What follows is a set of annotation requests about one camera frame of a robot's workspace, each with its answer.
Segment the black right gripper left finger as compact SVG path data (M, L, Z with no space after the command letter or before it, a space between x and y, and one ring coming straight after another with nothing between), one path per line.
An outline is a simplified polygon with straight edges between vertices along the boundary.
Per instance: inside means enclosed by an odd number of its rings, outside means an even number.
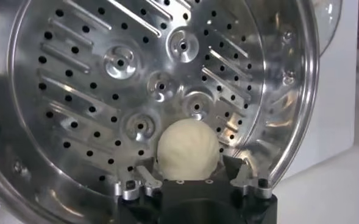
M117 169L114 180L114 195L125 201L134 201L140 198L141 194L152 197L159 191L163 182L154 174L155 159L142 159L131 170L122 166Z

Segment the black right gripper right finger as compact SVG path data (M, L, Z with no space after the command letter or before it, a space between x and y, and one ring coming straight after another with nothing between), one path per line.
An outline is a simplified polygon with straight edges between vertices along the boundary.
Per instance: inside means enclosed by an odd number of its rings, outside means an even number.
M223 155L222 180L220 181L221 192L237 194L239 197L253 195L262 200L272 197L272 187L267 178L255 175L245 159Z

